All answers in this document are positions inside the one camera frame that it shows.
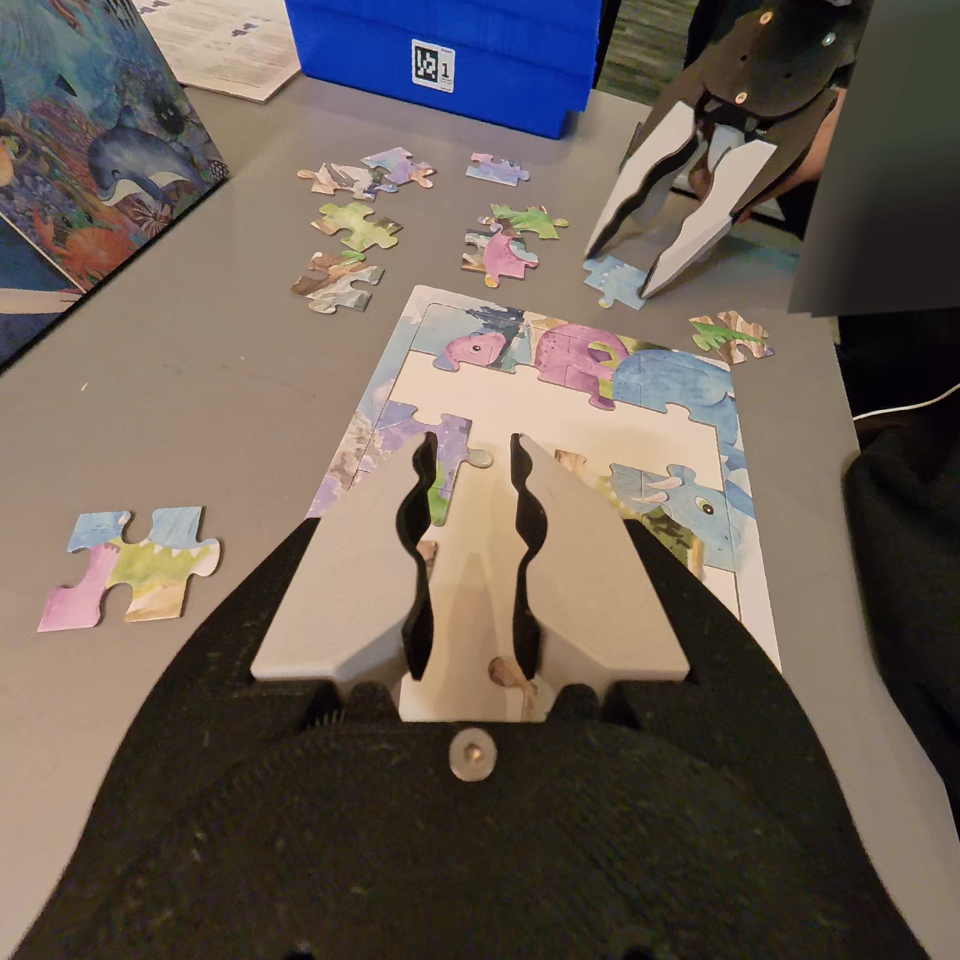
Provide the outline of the green tan puzzle piece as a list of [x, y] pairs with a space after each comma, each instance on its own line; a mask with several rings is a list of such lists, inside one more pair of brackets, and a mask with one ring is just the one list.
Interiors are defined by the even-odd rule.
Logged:
[[509, 205], [493, 203], [491, 216], [497, 222], [510, 225], [515, 234], [533, 233], [539, 239], [559, 239], [558, 230], [570, 226], [563, 218], [553, 218], [543, 206], [529, 206], [524, 210], [512, 209]]

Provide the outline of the illustrated puzzle box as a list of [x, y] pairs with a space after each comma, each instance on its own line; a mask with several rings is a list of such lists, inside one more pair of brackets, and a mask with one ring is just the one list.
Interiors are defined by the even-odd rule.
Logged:
[[1, 3], [1, 365], [230, 172], [136, 2]]

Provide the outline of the green dinosaur brown puzzle piece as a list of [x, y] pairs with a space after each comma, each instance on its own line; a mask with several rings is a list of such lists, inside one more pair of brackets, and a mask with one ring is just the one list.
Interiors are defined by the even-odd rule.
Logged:
[[745, 319], [737, 311], [690, 318], [688, 322], [694, 330], [694, 344], [703, 352], [716, 354], [728, 366], [743, 363], [744, 351], [756, 359], [775, 355], [766, 327]]

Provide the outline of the purple blue green puzzle piece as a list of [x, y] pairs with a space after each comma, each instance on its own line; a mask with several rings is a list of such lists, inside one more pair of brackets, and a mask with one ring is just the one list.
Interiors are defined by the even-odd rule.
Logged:
[[589, 404], [596, 409], [612, 411], [616, 406], [613, 397], [614, 375], [619, 365], [630, 356], [630, 350], [616, 334], [601, 331], [598, 336], [586, 348], [596, 378]]

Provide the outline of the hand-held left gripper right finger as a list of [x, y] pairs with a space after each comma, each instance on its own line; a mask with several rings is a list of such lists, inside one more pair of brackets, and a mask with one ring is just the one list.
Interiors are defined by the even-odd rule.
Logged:
[[514, 527], [526, 551], [513, 654], [555, 692], [681, 682], [690, 663], [620, 512], [525, 434], [510, 437]]

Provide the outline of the purple dinosaur body puzzle piece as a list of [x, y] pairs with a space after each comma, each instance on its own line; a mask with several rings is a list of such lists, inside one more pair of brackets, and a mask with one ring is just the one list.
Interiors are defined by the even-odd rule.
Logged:
[[594, 333], [594, 328], [575, 323], [541, 331], [534, 351], [539, 381], [588, 393], [597, 401], [604, 367], [591, 353]]

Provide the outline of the blue dinosaur body puzzle piece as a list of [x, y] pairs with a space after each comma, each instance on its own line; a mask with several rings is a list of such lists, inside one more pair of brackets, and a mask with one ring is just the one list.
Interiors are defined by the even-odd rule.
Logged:
[[719, 440], [734, 443], [738, 436], [738, 409], [731, 369], [693, 354], [642, 349], [619, 363], [611, 382], [612, 399], [666, 413], [674, 404], [689, 412], [690, 420], [713, 426]]

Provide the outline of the blue white puzzle piece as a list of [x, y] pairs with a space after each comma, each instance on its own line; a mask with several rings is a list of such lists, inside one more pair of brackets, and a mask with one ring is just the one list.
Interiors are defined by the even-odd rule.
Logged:
[[640, 310], [645, 305], [645, 298], [640, 296], [647, 281], [644, 270], [626, 264], [610, 254], [602, 259], [586, 259], [582, 268], [587, 272], [584, 283], [599, 291], [600, 307], [610, 309], [615, 303], [620, 303]]

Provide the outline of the blue plastic bin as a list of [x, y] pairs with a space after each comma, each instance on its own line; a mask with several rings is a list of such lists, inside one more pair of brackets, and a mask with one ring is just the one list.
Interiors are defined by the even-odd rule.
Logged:
[[594, 88], [600, 1], [287, 1], [309, 78], [558, 139]]

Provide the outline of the peach purple puzzle piece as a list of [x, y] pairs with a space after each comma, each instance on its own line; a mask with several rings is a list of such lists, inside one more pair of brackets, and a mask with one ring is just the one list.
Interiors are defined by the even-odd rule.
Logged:
[[299, 170], [296, 176], [310, 183], [312, 193], [332, 197], [338, 191], [345, 191], [359, 201], [377, 198], [373, 171], [367, 167], [323, 163], [318, 170]]

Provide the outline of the pastel purple pink puzzle piece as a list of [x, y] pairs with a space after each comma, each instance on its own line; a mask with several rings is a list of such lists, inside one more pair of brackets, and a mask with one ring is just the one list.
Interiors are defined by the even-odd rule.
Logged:
[[519, 161], [478, 151], [471, 154], [465, 175], [474, 180], [510, 187], [528, 183], [531, 179], [531, 174]]

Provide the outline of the paper instruction sheet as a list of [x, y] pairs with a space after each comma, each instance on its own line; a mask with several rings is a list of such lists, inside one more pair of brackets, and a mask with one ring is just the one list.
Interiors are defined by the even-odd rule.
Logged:
[[283, 1], [134, 5], [184, 87], [263, 104], [301, 73]]

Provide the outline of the dinosaur puzzle tray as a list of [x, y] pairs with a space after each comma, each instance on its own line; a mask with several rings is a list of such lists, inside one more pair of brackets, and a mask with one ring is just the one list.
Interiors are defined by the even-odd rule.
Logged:
[[[666, 412], [660, 413], [614, 400], [613, 410], [596, 409], [589, 393], [540, 381], [534, 353], [542, 331], [566, 324], [592, 328], [597, 339], [601, 331], [612, 332], [585, 319], [567, 321], [515, 307], [510, 308], [522, 311], [530, 327], [531, 364], [518, 365], [512, 373], [474, 365], [462, 365], [457, 371], [438, 369], [432, 355], [412, 350], [426, 308], [434, 304], [501, 306], [428, 286], [414, 288], [308, 510], [309, 517], [320, 517], [371, 474], [361, 465], [387, 401], [413, 405], [415, 417], [424, 424], [438, 424], [442, 414], [471, 420], [469, 446], [493, 455], [492, 466], [484, 469], [461, 465], [445, 524], [432, 525], [426, 534], [426, 540], [438, 542], [431, 586], [434, 648], [422, 680], [402, 679], [401, 718], [521, 719], [522, 692], [502, 689], [488, 676], [493, 658], [515, 657], [514, 576], [507, 567], [522, 558], [524, 545], [514, 528], [517, 495], [509, 450], [513, 434], [531, 436], [553, 457], [556, 450], [567, 450], [604, 468], [621, 464], [664, 475], [670, 464], [687, 466], [702, 486], [723, 492], [740, 533], [734, 572], [704, 565], [702, 542], [663, 513], [656, 511], [638, 522], [704, 582], [781, 668], [739, 417], [736, 440], [730, 443], [718, 438], [714, 426], [691, 420], [682, 406], [667, 404]], [[630, 354], [648, 349], [682, 352], [612, 334], [624, 341]]]

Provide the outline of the pink yellow blue puzzle piece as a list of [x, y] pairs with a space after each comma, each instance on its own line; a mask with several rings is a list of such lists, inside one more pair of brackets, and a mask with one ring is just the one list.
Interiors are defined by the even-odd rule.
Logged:
[[219, 567], [222, 544], [199, 539], [204, 507], [153, 511], [150, 534], [127, 541], [128, 510], [84, 512], [78, 516], [67, 552], [88, 553], [87, 568], [74, 585], [56, 587], [46, 599], [39, 633], [89, 629], [103, 616], [103, 600], [113, 588], [130, 588], [126, 623], [179, 618], [188, 582], [209, 577]]

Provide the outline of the green yellow puzzle piece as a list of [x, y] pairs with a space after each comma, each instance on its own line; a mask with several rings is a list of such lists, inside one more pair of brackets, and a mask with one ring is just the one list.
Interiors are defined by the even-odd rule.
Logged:
[[389, 218], [371, 220], [375, 211], [358, 200], [344, 205], [330, 202], [320, 207], [318, 213], [318, 220], [311, 226], [328, 236], [347, 231], [349, 235], [342, 239], [342, 245], [355, 253], [365, 253], [374, 246], [390, 249], [399, 243], [397, 234], [403, 230], [400, 223]]

